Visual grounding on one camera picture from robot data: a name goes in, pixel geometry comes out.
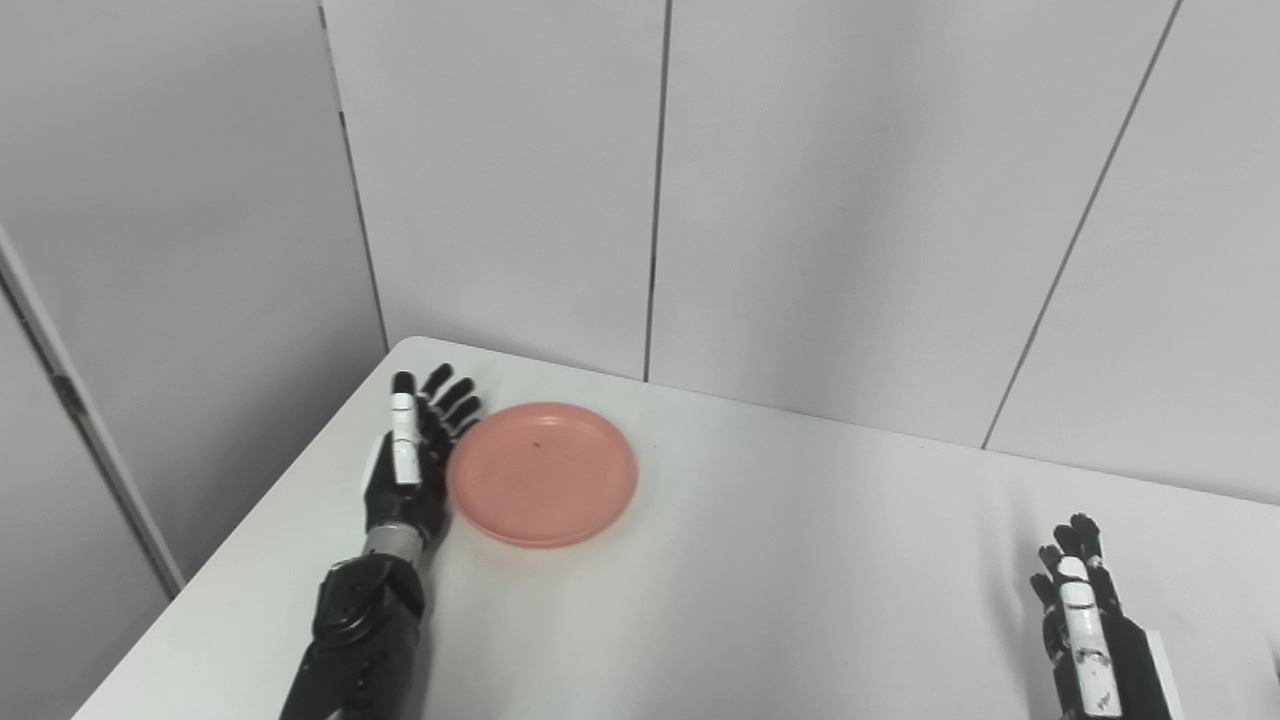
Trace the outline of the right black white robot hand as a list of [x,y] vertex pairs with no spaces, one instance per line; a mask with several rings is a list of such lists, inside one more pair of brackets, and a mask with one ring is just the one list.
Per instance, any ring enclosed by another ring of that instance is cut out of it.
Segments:
[[1062,719],[1183,719],[1164,641],[1123,607],[1100,527],[1076,512],[1038,548],[1030,577]]

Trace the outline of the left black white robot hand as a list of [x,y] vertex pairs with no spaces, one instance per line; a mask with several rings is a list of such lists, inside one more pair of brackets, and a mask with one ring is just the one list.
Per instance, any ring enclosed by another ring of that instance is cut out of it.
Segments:
[[435,366],[424,380],[397,372],[390,425],[375,446],[365,483],[366,530],[404,527],[417,532],[424,548],[438,547],[451,524],[445,471],[481,415],[474,379],[449,363]]

